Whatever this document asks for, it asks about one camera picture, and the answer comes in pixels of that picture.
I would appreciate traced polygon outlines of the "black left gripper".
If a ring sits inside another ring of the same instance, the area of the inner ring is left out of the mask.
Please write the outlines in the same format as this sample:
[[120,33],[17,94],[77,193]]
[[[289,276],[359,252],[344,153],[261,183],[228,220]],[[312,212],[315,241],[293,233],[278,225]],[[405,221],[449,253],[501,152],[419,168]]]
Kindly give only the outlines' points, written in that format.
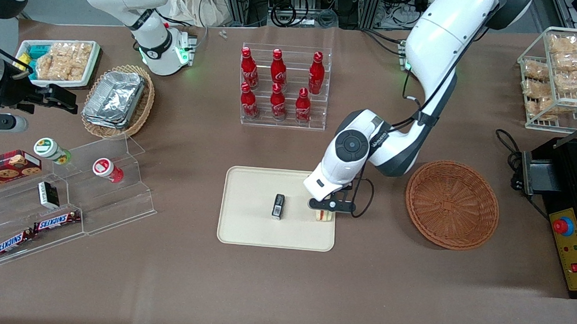
[[[344,188],[335,192],[335,197],[337,201],[341,202],[354,202],[355,190],[354,190],[354,181],[349,182],[349,184],[345,185]],[[320,210],[313,209],[313,213],[315,214],[315,220],[319,221],[320,219]],[[336,219],[336,212],[331,211],[330,220],[333,222]]]

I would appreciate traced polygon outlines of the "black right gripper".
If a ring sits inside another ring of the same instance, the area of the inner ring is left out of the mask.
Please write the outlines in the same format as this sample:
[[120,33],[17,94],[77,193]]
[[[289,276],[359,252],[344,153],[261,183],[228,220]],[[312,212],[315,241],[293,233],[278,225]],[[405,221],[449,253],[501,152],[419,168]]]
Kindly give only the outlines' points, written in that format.
[[33,114],[35,107],[41,106],[56,107],[76,115],[76,101],[73,92],[57,85],[48,85],[45,91],[32,84],[28,75],[5,72],[0,80],[0,110],[9,107]]

